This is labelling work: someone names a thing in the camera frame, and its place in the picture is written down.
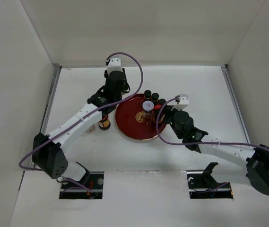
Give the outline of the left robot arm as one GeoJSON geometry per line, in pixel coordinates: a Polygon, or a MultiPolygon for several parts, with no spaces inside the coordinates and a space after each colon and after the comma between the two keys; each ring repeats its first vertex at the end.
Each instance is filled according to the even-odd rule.
{"type": "Polygon", "coordinates": [[[68,161],[68,147],[88,128],[107,117],[117,102],[130,91],[125,69],[105,70],[105,84],[67,122],[54,131],[34,138],[32,162],[50,178],[69,178],[80,189],[87,187],[90,171],[78,162],[68,161]]]}

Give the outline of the black-cap spice bottle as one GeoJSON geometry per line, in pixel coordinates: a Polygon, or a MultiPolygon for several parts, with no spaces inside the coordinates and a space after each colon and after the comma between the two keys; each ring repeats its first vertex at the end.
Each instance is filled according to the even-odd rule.
{"type": "Polygon", "coordinates": [[[158,102],[157,102],[158,105],[164,105],[165,103],[166,103],[166,100],[163,99],[163,98],[159,99],[158,102]]]}
{"type": "Polygon", "coordinates": [[[152,92],[150,90],[145,90],[144,91],[144,100],[145,101],[149,101],[151,99],[151,96],[152,96],[152,92]]]}
{"type": "Polygon", "coordinates": [[[157,103],[158,100],[159,100],[159,94],[158,93],[152,93],[152,95],[151,95],[151,101],[153,103],[157,103]]]}

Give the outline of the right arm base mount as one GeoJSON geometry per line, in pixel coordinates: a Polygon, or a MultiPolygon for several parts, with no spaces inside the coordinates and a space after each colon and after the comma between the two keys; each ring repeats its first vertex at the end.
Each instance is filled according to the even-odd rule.
{"type": "Polygon", "coordinates": [[[233,199],[230,183],[218,183],[211,175],[217,165],[217,162],[211,162],[204,170],[187,171],[191,199],[233,199]]]}

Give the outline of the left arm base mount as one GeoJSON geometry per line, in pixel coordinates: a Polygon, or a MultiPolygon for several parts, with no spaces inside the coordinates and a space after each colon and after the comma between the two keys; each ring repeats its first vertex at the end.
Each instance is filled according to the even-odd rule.
{"type": "Polygon", "coordinates": [[[61,184],[59,199],[61,200],[100,200],[103,198],[104,172],[90,172],[82,164],[78,166],[86,173],[80,181],[57,179],[61,184]]]}

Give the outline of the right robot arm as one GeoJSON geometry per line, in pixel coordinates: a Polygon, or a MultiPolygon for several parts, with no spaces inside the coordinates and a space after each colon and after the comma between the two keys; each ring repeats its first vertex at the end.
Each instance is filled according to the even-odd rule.
{"type": "Polygon", "coordinates": [[[269,196],[269,147],[240,142],[220,142],[206,131],[194,126],[193,119],[184,110],[173,106],[163,108],[163,123],[169,125],[180,145],[191,151],[218,157],[240,166],[243,171],[234,174],[243,184],[269,196]]]}

